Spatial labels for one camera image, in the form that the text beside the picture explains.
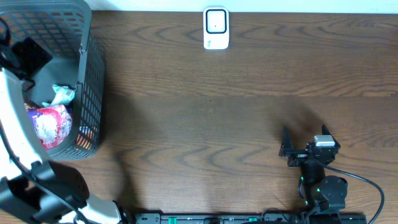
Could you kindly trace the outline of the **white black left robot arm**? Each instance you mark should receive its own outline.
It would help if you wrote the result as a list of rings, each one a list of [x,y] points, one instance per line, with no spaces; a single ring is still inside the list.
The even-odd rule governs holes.
[[[64,164],[95,154],[103,59],[87,17],[1,18],[1,209],[27,223],[130,223]]]

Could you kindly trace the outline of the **red purple snack bag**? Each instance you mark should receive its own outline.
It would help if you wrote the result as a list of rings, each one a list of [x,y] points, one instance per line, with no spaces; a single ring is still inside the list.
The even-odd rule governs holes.
[[[44,149],[52,149],[62,143],[72,128],[72,109],[65,105],[35,108],[25,103],[35,133]]]

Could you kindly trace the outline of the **mint green snack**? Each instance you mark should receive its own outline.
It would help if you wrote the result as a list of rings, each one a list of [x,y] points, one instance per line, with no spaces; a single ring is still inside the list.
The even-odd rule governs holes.
[[[68,105],[75,98],[76,90],[72,90],[67,86],[52,86],[53,91],[55,92],[55,97],[51,103],[43,102],[42,105],[44,107],[48,106],[56,106],[56,105]]]

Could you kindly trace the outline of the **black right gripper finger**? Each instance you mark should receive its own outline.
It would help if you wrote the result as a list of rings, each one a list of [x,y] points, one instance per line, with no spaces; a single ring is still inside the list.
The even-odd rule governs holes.
[[[332,135],[326,125],[322,126],[322,135]],[[340,144],[338,143],[338,141],[334,137],[333,137],[333,139],[335,140],[335,146],[334,147],[339,147]]]
[[[290,138],[290,132],[287,127],[283,128],[282,133],[282,144],[280,146],[279,156],[280,157],[287,157],[292,153],[293,145]]]

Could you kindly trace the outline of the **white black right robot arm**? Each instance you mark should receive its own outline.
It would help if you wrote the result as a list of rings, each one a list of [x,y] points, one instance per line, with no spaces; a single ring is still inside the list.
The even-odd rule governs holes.
[[[341,223],[339,212],[345,208],[347,181],[335,175],[325,175],[325,167],[335,160],[340,144],[325,125],[305,149],[293,146],[290,132],[284,128],[280,157],[288,159],[289,167],[299,167],[299,194],[307,208],[297,215],[297,223]]]

